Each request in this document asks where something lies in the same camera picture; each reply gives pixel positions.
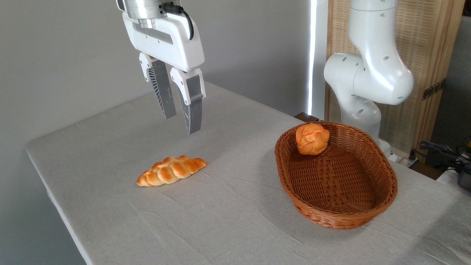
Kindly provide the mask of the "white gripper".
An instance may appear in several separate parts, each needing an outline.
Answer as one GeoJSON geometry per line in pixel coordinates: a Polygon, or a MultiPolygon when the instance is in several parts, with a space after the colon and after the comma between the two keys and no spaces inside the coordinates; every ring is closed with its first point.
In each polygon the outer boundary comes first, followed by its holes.
{"type": "Polygon", "coordinates": [[[199,67],[205,62],[205,54],[195,22],[194,36],[190,40],[188,20],[183,14],[158,18],[156,28],[141,27],[126,12],[122,13],[122,17],[133,47],[142,52],[139,61],[144,78],[152,85],[165,119],[176,115],[167,63],[175,67],[171,69],[170,77],[178,86],[187,132],[190,135],[199,131],[202,99],[206,98],[199,67]]]}

